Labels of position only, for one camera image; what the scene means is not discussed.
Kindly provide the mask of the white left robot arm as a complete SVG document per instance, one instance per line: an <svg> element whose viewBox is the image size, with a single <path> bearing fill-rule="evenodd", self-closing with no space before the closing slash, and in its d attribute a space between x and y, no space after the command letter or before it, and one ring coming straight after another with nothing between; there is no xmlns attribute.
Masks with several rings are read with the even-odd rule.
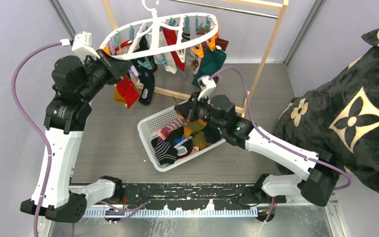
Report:
<svg viewBox="0 0 379 237"><path fill-rule="evenodd" d="M120 203L125 194L122 181L102 176L96 182L70 189L91 101L105 85L120 82L132 66L103 50L97 57L81 60L69 55L54 64L55 96L45 110L45 154L38 185L31 198L21 202L20 211L61 223L76 223L90 206L101 201Z"/></svg>

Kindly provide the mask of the olive green sock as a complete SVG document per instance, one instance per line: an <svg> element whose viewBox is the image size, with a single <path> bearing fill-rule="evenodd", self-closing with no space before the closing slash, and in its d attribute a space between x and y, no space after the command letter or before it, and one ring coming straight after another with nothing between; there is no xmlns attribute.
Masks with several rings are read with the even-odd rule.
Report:
<svg viewBox="0 0 379 237"><path fill-rule="evenodd" d="M183 122L184 135L190 137L194 147L197 147L199 151L213 145L214 143L208 142L203 129L207 126L207 123L198 119L197 121Z"/></svg>

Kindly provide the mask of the red penguin sock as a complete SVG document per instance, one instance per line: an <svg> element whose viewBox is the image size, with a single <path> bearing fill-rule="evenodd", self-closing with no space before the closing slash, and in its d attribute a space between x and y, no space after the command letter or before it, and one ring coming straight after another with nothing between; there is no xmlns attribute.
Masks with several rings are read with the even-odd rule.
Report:
<svg viewBox="0 0 379 237"><path fill-rule="evenodd" d="M126 109L129 109L140 97L133 81L128 76L117 83L115 89L126 100L127 104L124 105Z"/></svg>

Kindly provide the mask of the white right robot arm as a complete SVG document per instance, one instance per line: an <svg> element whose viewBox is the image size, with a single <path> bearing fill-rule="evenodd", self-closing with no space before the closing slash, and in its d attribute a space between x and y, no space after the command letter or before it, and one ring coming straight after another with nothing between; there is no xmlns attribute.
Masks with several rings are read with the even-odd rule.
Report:
<svg viewBox="0 0 379 237"><path fill-rule="evenodd" d="M219 130L227 143L261 154L291 171L290 175L263 174L255 184L257 201L265 203L277 196L302 196L321 207L329 202L340 176L331 153L318 154L273 136L238 115L235 105L225 95L198 100L198 95L193 94L174 109L185 122L203 121Z"/></svg>

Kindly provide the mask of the mustard yellow brown-cuffed sock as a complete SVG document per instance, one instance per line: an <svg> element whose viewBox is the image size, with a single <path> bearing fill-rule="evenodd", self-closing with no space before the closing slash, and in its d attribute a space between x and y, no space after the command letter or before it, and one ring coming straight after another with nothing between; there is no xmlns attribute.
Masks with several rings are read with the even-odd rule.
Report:
<svg viewBox="0 0 379 237"><path fill-rule="evenodd" d="M126 100L119 94L119 92L116 89L114 90L113 100L119 104L127 104Z"/></svg>

